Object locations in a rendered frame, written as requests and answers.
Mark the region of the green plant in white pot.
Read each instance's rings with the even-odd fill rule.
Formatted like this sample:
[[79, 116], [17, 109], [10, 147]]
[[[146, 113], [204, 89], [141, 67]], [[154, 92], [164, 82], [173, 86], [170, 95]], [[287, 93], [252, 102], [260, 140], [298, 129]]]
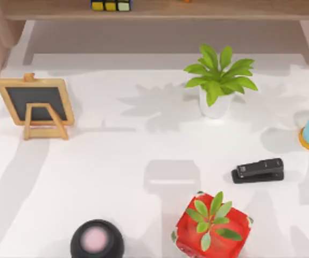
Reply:
[[220, 54], [207, 44], [199, 48], [201, 57], [184, 71], [194, 75], [186, 88], [199, 88], [201, 113], [212, 119], [222, 118], [228, 111], [235, 94], [245, 94], [245, 89], [257, 91], [251, 79], [255, 60], [242, 58], [232, 63], [233, 49], [226, 46]]

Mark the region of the black stapler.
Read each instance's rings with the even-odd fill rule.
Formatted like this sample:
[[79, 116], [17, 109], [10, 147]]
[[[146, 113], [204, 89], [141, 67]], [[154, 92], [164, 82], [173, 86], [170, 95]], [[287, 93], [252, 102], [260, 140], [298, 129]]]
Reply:
[[283, 160], [274, 158], [241, 164], [231, 171], [231, 177], [235, 184], [282, 181]]

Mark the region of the green plant in red pot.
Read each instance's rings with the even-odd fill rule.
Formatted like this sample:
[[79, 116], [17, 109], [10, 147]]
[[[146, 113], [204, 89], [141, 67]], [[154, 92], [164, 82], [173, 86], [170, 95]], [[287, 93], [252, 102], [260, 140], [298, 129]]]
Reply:
[[171, 233], [176, 247], [190, 258], [238, 258], [254, 223], [252, 217], [223, 201], [223, 192], [211, 196], [199, 191]]

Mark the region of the wooden shelf unit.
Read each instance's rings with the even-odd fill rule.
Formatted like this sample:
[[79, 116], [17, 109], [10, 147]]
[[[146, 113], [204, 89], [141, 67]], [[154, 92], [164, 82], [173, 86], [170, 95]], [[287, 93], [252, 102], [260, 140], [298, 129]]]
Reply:
[[129, 12], [93, 11], [90, 0], [0, 0], [7, 71], [64, 76], [96, 69], [174, 69], [201, 42], [239, 52], [295, 56], [309, 0], [132, 0]]

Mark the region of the wooden framed blackboard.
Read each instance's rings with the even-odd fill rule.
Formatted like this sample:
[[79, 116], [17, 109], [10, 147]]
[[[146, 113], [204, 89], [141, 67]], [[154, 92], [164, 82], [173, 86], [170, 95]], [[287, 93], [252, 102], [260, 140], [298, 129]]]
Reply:
[[0, 94], [14, 124], [24, 127], [23, 139], [68, 139], [65, 127], [75, 119], [65, 80], [34, 73], [0, 78]]

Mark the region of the round black speaker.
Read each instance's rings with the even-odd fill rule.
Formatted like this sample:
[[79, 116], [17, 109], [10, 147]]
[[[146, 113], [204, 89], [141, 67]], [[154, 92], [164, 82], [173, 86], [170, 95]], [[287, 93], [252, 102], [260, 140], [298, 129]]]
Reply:
[[114, 224], [94, 219], [74, 232], [70, 251], [71, 258], [123, 258], [124, 240]]

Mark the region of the colourful puzzle cube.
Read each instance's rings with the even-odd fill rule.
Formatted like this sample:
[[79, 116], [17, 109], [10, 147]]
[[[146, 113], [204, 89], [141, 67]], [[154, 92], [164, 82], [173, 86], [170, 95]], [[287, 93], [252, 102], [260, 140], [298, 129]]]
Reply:
[[90, 0], [93, 11], [129, 12], [132, 0]]

